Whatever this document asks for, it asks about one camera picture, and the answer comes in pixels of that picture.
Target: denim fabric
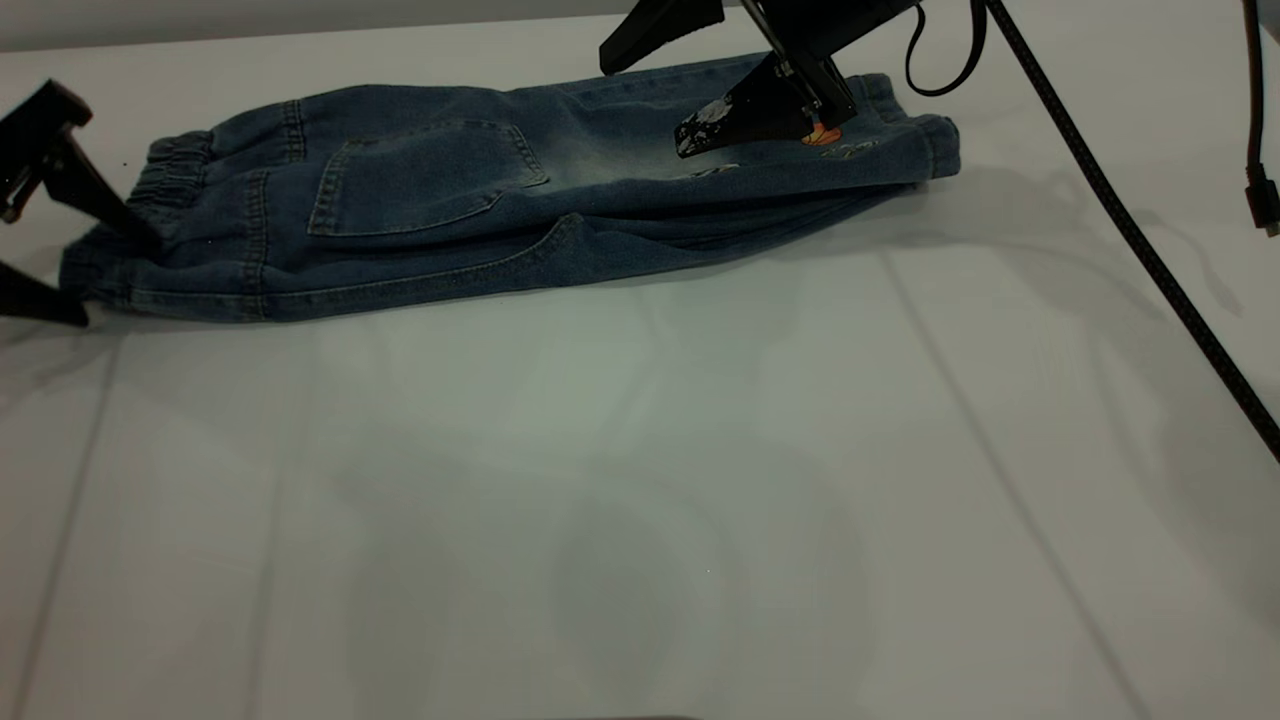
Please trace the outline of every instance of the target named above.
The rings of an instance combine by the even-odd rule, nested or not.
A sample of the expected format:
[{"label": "denim fabric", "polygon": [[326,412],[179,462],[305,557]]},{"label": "denim fabric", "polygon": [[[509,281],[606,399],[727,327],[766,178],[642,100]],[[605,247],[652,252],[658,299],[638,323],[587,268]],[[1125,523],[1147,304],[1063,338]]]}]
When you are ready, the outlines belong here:
[{"label": "denim fabric", "polygon": [[353,87],[161,140],[129,199],[160,251],[97,227],[61,286],[303,320],[723,263],[959,172],[955,126],[909,118],[883,76],[849,81],[861,111],[827,145],[678,159],[673,128],[760,59],[512,92]]}]

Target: white table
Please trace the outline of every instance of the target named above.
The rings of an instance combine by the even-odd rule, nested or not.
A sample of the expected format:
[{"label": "white table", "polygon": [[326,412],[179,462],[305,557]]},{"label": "white table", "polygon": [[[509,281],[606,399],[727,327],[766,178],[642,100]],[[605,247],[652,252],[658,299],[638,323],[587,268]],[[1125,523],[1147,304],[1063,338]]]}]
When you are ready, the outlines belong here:
[{"label": "white table", "polygon": [[[1280,398],[1238,4],[1014,10]],[[83,95],[123,192],[151,140],[292,96],[590,77],[618,19],[0,55],[0,106]],[[931,101],[913,22],[840,60],[951,115],[964,173],[763,258],[292,327],[0,324],[0,717],[1280,716],[1280,473],[1005,44]],[[735,10],[645,65],[760,49]],[[41,196],[4,256],[52,277],[87,227]]]}]

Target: black cable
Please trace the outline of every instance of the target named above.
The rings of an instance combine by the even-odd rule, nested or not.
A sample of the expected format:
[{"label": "black cable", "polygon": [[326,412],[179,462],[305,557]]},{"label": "black cable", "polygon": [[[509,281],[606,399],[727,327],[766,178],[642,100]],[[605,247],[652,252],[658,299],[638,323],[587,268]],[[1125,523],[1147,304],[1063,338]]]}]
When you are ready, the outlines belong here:
[{"label": "black cable", "polygon": [[[1151,241],[1147,240],[1142,228],[1138,227],[1133,215],[1129,214],[1124,202],[1120,201],[1115,188],[1111,187],[1111,182],[1107,181],[1102,168],[1098,167],[1098,161],[1089,150],[1089,146],[1085,145],[1084,138],[1080,136],[1080,131],[1075,127],[1075,122],[1071,120],[1071,115],[1068,114],[1066,106],[1062,105],[1062,100],[1057,96],[1044,70],[1036,60],[1036,55],[1027,46],[1027,40],[1023,38],[1014,19],[1009,15],[1004,1],[986,0],[986,3],[991,10],[992,19],[996,20],[1000,31],[1005,33],[1005,38],[1014,50],[1014,55],[1027,72],[1027,77],[1032,81],[1032,86],[1044,102],[1044,108],[1048,110],[1053,123],[1057,124],[1059,132],[1062,133],[1066,146],[1071,150],[1071,155],[1075,156],[1075,161],[1080,165],[1085,179],[1088,179],[1089,187],[1093,188],[1102,206],[1111,215],[1111,220],[1120,231],[1120,234],[1124,236],[1125,242],[1129,243],[1134,255],[1138,256],[1147,273],[1151,274],[1151,279],[1156,282],[1156,287],[1165,295],[1165,300],[1172,306],[1174,313],[1187,325],[1187,331],[1196,341],[1196,345],[1199,346],[1204,357],[1208,359],[1210,364],[1217,372],[1217,375],[1222,378],[1222,383],[1231,392],[1240,410],[1253,423],[1253,428],[1258,432],[1262,442],[1266,443],[1271,455],[1280,462],[1280,425],[1276,425],[1275,418],[1271,416],[1266,405],[1258,398],[1249,380],[1245,379],[1239,366],[1231,360],[1226,348],[1219,342],[1217,336],[1210,329],[1208,323],[1201,316],[1199,310],[1187,297],[1178,279],[1169,272],[1169,266],[1161,260],[1160,254],[1151,246]],[[1249,4],[1253,5],[1254,10],[1257,9],[1254,0],[1247,0],[1247,5]],[[1253,23],[1253,27],[1257,28],[1257,22]]]},{"label": "black cable", "polygon": [[1266,97],[1262,82],[1262,28],[1258,23],[1258,0],[1244,0],[1244,32],[1249,45],[1249,160],[1245,172],[1249,187],[1249,210],[1253,224],[1266,228],[1267,236],[1280,236],[1280,191],[1267,178],[1262,167],[1262,120]]},{"label": "black cable", "polygon": [[978,69],[978,60],[982,60],[982,51],[987,47],[987,6],[983,4],[983,0],[969,0],[969,9],[973,12],[973,47],[969,50],[969,60],[965,63],[964,69],[960,70],[960,77],[951,81],[951,85],[946,87],[924,90],[915,85],[915,79],[911,77],[911,58],[915,56],[915,46],[920,42],[920,36],[924,35],[925,23],[924,6],[915,6],[919,22],[915,26],[915,35],[911,36],[911,44],[906,46],[906,85],[911,90],[925,97],[940,97],[964,85],[969,79],[969,76]]},{"label": "black cable", "polygon": [[1262,28],[1258,22],[1258,0],[1244,0],[1244,32],[1249,41],[1249,182],[1262,169],[1262,120],[1266,97],[1262,82]]}]

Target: jeans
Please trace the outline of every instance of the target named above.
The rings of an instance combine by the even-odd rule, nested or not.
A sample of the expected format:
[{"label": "jeans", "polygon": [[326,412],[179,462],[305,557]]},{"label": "jeans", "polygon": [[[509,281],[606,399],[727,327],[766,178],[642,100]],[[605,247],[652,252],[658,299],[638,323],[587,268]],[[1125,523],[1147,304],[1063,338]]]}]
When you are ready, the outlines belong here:
[{"label": "jeans", "polygon": [[67,249],[84,300],[211,322],[292,322],[724,263],[960,170],[946,118],[884,76],[805,142],[690,160],[673,128],[760,56],[498,92],[365,86],[156,142],[129,206]]}]

